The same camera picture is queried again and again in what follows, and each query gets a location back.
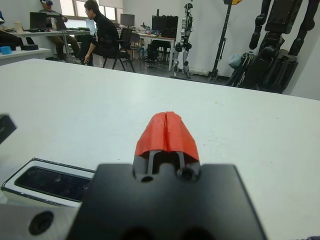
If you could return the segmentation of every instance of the black humanoid robot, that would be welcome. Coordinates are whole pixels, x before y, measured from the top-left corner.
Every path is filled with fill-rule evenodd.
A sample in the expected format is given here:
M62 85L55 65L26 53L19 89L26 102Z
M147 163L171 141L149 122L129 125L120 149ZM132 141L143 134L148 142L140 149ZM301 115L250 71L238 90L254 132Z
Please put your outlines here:
M280 51L285 42L282 34L289 34L298 15L303 0L274 0L265 30L267 31L258 55L248 67L240 88L259 89L262 91L282 93L287 87L296 67L297 56L304 44L307 32L315 26L314 17L320 0L309 0L304 20L297 38L289 52ZM258 45L260 33L265 24L271 0L262 1L261 14L255 19L255 30L251 38L250 49Z

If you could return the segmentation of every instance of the vr headset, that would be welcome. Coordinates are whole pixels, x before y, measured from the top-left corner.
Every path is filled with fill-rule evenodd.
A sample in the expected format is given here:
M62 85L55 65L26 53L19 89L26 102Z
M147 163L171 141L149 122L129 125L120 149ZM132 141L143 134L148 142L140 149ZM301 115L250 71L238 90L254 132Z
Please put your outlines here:
M41 1L41 3L43 3L43 4L47 4L47 5L49 5L49 6L52 6L54 3L52 2L52 1L50 1L50 0L42 0Z

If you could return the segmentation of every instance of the laptop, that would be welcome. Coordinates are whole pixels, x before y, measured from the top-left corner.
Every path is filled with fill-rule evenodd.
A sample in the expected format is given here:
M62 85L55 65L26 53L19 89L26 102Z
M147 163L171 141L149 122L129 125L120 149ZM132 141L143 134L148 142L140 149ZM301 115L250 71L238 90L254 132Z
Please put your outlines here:
M30 29L46 29L47 14L42 12L30 12Z

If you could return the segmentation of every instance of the office chair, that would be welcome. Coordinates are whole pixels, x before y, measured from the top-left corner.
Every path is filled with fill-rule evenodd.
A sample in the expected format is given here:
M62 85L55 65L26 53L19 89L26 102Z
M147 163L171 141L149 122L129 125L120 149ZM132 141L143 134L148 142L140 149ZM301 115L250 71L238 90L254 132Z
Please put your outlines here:
M134 69L134 66L131 62L131 56L128 53L128 50L131 50L130 49L131 34L132 34L132 29L130 29L130 28L123 28L122 29L121 35L120 35L120 40L117 41L120 44L121 48L117 51L115 57L105 57L105 56L103 57L105 59L104 64L103 64L103 68L105 68L107 60L109 58L109 59L114 59L114 63L113 63L113 67L112 67L112 69L114 70L116 67L117 60L119 59L121 65L123 67L123 70L125 71L126 69L125 69L125 66L124 66L121 59L126 59L127 61L129 61L131 68L132 68L132 71L134 73L136 72Z
M145 51L141 44L141 38L138 33L132 33L130 43L133 43L133 46L131 47L132 51L139 51L139 59L145 59Z

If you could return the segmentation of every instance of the desk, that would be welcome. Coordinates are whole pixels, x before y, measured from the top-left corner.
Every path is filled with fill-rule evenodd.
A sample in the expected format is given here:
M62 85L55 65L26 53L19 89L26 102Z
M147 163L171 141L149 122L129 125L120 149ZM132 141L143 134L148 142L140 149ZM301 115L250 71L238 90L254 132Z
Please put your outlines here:
M237 166L270 240L319 235L320 101L38 59L0 73L0 110L17 125L0 183L33 157L132 164L151 117L175 111L202 164Z
M89 31L64 31L63 33L69 35L89 35ZM10 34L15 35L19 38L32 38L32 37L49 37L49 36L61 36L61 31L44 31L44 32L28 32L24 31L21 33L18 32L10 32Z
M171 71L171 67L172 67L172 59L174 56L174 48L175 48L175 38L170 38L170 37L162 37L162 36L152 36L152 35L148 35L145 33L141 33L141 32L132 32L134 34L139 34L140 38L142 39L150 39L150 40L160 40L160 41L165 41L165 42L170 42L171 43L171 48L170 48L170 58L169 58L169 72Z
M67 39L66 39L66 34L68 35L90 35L89 31L44 31L44 32L28 32L24 31L21 33L18 32L11 32L11 34L19 37L19 38L32 38L32 37L49 37L49 36L63 36L63 41L64 41L64 46L65 46L65 51L67 55L69 56L69 53L71 52L70 49L67 47Z
M0 66L5 64L11 64L28 59L45 59L45 53L50 52L50 49L39 48L33 51L24 51L18 46L12 54L3 55L0 53Z

